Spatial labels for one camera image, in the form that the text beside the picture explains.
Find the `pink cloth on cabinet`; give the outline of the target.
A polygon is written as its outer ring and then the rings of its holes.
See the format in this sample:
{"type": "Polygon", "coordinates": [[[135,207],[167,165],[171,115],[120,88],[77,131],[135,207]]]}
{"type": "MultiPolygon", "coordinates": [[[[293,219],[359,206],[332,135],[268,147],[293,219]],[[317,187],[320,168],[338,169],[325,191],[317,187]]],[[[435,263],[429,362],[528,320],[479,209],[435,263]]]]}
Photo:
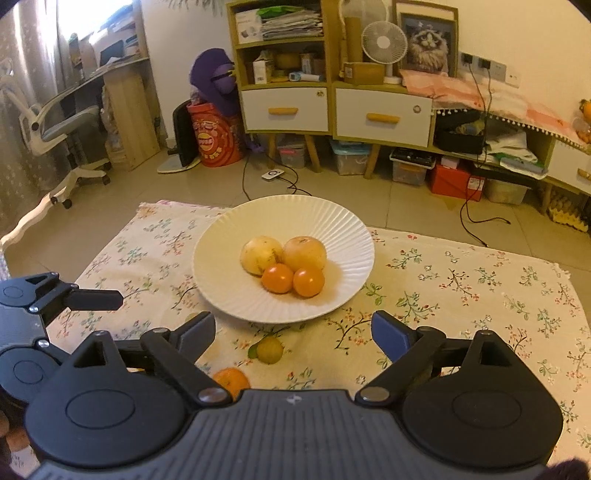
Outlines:
{"type": "Polygon", "coordinates": [[[436,110],[478,110],[501,120],[532,127],[579,150],[585,150],[575,129],[546,105],[530,100],[511,87],[492,80],[464,80],[416,70],[401,71],[411,95],[430,98],[436,110]]]}

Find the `purple plush toy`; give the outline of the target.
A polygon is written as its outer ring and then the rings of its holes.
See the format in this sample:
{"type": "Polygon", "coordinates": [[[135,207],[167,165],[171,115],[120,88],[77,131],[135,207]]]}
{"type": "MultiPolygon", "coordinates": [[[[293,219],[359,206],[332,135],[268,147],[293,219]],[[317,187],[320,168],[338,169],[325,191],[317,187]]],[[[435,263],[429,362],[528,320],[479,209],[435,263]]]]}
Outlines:
{"type": "Polygon", "coordinates": [[[239,113],[238,84],[233,69],[235,64],[224,49],[211,48],[197,56],[189,77],[199,97],[226,117],[239,113]]]}

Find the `white ribbed plate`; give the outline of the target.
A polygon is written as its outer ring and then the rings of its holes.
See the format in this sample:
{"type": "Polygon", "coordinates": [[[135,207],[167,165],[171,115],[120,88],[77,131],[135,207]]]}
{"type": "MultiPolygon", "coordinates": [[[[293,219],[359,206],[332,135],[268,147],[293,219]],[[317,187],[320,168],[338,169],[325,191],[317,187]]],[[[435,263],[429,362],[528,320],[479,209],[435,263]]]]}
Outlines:
{"type": "Polygon", "coordinates": [[[256,323],[294,323],[331,313],[352,299],[374,262],[370,232],[351,211],[322,198],[281,195],[247,202],[214,220],[195,246],[193,277],[201,296],[224,314],[256,323]],[[327,249],[322,292],[303,298],[294,288],[287,294],[266,291],[261,276],[247,273],[239,261],[242,246],[257,236],[282,246],[297,236],[320,240],[327,249]]]}

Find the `large yellow-orange grapefruit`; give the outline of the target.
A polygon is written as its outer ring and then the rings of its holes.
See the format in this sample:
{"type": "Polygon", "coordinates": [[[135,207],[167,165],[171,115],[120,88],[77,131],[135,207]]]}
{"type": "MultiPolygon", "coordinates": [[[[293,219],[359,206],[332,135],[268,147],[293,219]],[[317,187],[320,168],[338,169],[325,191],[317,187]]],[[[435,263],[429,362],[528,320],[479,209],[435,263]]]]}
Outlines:
{"type": "Polygon", "coordinates": [[[327,249],[314,237],[297,236],[284,244],[283,261],[294,272],[308,267],[324,270],[327,264],[327,249]]]}

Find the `white desk fan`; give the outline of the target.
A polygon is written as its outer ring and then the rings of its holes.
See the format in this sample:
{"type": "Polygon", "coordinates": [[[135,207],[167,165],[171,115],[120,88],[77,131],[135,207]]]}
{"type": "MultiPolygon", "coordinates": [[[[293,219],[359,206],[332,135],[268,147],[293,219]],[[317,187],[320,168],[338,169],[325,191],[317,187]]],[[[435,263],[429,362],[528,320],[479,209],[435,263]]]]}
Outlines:
{"type": "Polygon", "coordinates": [[[362,48],[373,62],[386,67],[385,84],[401,85],[394,67],[407,55],[408,39],[398,25],[386,20],[368,24],[363,28],[362,48]]]}

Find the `brown round fruit with leaf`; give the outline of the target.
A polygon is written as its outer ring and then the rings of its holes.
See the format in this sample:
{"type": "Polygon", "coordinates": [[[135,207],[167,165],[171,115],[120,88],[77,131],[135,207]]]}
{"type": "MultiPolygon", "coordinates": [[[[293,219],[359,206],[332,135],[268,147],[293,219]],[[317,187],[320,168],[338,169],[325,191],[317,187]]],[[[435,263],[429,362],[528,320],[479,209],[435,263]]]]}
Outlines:
{"type": "Polygon", "coordinates": [[[249,359],[259,359],[264,364],[274,364],[283,357],[283,344],[276,337],[263,338],[249,347],[247,352],[249,359]]]}

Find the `framed cat picture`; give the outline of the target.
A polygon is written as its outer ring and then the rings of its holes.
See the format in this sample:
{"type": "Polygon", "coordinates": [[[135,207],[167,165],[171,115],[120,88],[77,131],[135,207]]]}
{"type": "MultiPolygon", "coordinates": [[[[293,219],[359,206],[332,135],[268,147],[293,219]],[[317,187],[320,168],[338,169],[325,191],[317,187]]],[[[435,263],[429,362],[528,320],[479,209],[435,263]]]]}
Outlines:
{"type": "Polygon", "coordinates": [[[457,76],[457,8],[426,1],[394,1],[393,19],[408,41],[406,56],[400,62],[402,69],[457,76]]]}

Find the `wooden cabinet with drawers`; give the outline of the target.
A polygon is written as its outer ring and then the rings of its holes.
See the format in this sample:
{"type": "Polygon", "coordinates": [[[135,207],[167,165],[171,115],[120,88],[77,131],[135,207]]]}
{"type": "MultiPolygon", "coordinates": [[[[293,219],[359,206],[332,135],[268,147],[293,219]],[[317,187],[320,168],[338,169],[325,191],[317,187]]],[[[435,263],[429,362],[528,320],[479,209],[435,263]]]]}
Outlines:
{"type": "MultiPolygon", "coordinates": [[[[460,44],[473,53],[506,60],[523,74],[514,88],[540,102],[571,124],[579,101],[590,94],[590,23],[568,1],[455,1],[460,44]]],[[[411,95],[404,85],[360,85],[329,74],[324,82],[252,83],[247,54],[263,43],[240,44],[232,29],[242,116],[253,133],[331,134],[339,140],[379,146],[434,149],[435,125],[461,110],[436,110],[430,98],[411,95]]],[[[461,79],[488,82],[476,72],[461,79]]],[[[493,117],[493,121],[527,130],[533,150],[547,164],[545,182],[589,193],[584,173],[590,169],[589,147],[579,150],[532,127],[493,117]]]]}

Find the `white office chair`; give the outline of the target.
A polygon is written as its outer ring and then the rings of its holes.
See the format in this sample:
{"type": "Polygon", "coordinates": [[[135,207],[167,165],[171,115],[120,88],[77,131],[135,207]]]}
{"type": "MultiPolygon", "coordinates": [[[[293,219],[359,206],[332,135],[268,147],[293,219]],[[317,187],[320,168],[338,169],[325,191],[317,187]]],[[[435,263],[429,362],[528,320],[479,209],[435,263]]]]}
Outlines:
{"type": "Polygon", "coordinates": [[[84,148],[80,146],[79,152],[76,152],[75,143],[69,140],[69,137],[81,127],[91,123],[98,124],[100,113],[98,106],[87,107],[51,127],[46,127],[47,115],[55,105],[67,96],[68,92],[57,95],[43,106],[31,104],[14,76],[13,63],[10,58],[1,61],[1,92],[18,109],[23,142],[33,156],[40,157],[61,143],[68,143],[70,172],[49,193],[52,205],[61,204],[65,209],[70,209],[72,207],[71,193],[81,180],[100,179],[104,185],[110,183],[110,177],[107,174],[107,171],[112,167],[110,160],[103,158],[79,165],[80,156],[85,154],[84,148]]]}

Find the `orange tomato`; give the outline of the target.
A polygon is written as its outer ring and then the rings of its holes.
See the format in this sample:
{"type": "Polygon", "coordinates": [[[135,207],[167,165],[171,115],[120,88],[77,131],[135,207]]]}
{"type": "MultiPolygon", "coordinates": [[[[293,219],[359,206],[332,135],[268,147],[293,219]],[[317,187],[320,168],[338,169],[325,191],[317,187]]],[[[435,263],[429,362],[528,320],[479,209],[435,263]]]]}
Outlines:
{"type": "Polygon", "coordinates": [[[325,287],[325,275],[322,269],[315,266],[303,267],[294,273],[293,288],[298,296],[315,297],[325,287]]]}
{"type": "Polygon", "coordinates": [[[260,282],[266,291],[273,294],[287,294],[293,288],[294,272],[281,263],[270,265],[264,270],[260,282]]]}

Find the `orange fruit decoration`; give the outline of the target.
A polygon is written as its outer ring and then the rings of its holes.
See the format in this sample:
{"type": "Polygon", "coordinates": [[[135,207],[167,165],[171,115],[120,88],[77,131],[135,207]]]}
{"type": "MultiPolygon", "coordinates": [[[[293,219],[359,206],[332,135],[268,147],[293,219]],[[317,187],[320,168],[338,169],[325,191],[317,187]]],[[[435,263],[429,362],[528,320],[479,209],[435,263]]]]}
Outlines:
{"type": "Polygon", "coordinates": [[[579,110],[584,118],[584,120],[591,124],[591,101],[583,99],[580,101],[579,110]]]}

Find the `wooden desk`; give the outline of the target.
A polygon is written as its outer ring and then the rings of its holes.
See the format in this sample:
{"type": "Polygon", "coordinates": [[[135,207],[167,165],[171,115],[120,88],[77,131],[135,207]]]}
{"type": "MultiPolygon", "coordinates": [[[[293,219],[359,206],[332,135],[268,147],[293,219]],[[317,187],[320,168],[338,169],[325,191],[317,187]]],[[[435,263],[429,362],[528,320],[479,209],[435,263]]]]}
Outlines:
{"type": "Polygon", "coordinates": [[[101,87],[105,149],[113,166],[133,170],[161,150],[160,107],[139,1],[59,1],[70,79],[101,87]]]}

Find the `pale yellow striped melon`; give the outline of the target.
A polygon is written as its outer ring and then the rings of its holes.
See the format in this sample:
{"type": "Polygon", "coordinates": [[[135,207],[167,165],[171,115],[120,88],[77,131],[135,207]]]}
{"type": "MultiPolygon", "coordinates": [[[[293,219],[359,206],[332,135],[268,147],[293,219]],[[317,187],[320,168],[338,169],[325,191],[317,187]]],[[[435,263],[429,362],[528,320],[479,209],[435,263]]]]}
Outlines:
{"type": "Polygon", "coordinates": [[[269,236],[257,236],[242,246],[239,261],[243,270],[260,277],[270,266],[283,262],[283,246],[269,236]]]}

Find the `floral tablecloth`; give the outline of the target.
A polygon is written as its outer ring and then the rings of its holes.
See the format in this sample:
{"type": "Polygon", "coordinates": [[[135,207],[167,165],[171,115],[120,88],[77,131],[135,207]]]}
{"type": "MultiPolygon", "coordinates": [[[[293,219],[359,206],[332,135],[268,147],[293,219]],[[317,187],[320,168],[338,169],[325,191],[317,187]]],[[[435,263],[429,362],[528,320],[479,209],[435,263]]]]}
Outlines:
{"type": "MultiPolygon", "coordinates": [[[[135,217],[79,277],[84,288],[116,289],[115,312],[65,312],[50,340],[74,350],[90,332],[135,339],[154,327],[175,328],[204,311],[192,278],[198,238],[221,209],[159,201],[135,217]]],[[[552,393],[564,418],[554,461],[590,456],[590,328],[583,306],[558,265],[443,239],[375,229],[376,260],[368,281],[346,305],[317,320],[271,326],[226,317],[199,359],[209,374],[238,368],[254,388],[356,391],[389,359],[370,334],[383,309],[410,327],[431,326],[451,338],[480,330],[500,335],[552,393]],[[249,347],[273,336],[283,344],[274,364],[249,359],[249,347]]]]}

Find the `mandarin orange with stem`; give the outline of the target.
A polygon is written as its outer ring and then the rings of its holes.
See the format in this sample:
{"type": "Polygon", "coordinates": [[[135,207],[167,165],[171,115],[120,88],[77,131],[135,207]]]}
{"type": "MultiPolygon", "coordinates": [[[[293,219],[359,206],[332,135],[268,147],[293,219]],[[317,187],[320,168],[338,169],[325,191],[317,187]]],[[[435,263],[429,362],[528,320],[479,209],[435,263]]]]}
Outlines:
{"type": "Polygon", "coordinates": [[[212,379],[231,395],[233,401],[238,399],[242,391],[252,388],[249,378],[238,368],[224,368],[212,375],[212,379]]]}

